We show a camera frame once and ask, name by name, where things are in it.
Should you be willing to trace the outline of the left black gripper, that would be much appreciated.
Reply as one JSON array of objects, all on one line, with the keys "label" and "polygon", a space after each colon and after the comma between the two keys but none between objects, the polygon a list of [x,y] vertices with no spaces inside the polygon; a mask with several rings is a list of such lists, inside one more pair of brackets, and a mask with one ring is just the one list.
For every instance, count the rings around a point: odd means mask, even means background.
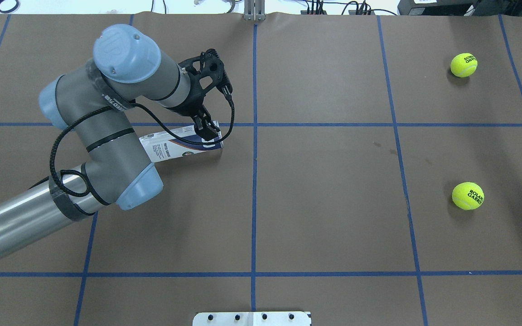
[{"label": "left black gripper", "polygon": [[190,117],[194,121],[195,134],[205,141],[212,141],[220,138],[220,127],[215,120],[208,120],[211,114],[206,109],[204,99],[207,95],[207,89],[201,86],[191,87],[187,97],[179,105],[166,105],[166,108],[182,117]]}]

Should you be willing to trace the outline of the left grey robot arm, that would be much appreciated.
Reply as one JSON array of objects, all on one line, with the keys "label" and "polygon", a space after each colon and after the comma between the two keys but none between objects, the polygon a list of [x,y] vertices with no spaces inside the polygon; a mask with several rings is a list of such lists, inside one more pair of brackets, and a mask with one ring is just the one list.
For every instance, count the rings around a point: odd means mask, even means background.
[{"label": "left grey robot arm", "polygon": [[125,111],[148,111],[137,103],[145,97],[191,118],[201,144],[220,143],[220,129],[203,104],[214,88],[234,110],[232,85],[215,49],[175,62],[132,25],[104,29],[92,58],[38,97],[42,114],[61,133],[50,150],[48,177],[0,204],[0,259],[106,206],[128,210],[158,195],[161,177]]}]

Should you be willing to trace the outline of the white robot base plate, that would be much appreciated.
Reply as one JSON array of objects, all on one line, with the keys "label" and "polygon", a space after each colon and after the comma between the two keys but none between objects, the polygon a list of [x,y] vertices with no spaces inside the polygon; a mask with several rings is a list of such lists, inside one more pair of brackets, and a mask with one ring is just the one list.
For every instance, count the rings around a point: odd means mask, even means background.
[{"label": "white robot base plate", "polygon": [[194,316],[193,326],[311,326],[310,312],[203,312]]}]

